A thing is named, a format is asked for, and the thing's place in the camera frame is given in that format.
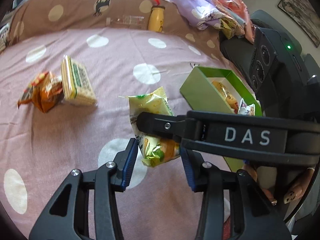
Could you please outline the person right hand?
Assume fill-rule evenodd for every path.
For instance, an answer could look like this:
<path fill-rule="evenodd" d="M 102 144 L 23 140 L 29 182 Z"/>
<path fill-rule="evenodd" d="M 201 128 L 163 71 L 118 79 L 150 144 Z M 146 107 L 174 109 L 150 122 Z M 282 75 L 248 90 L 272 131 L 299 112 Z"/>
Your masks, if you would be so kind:
<path fill-rule="evenodd" d="M 255 182 L 258 183 L 269 201 L 276 205 L 283 199 L 284 204 L 299 200 L 304 196 L 315 169 L 306 168 L 297 172 L 281 172 L 276 167 L 254 167 L 248 163 L 242 166 Z"/>

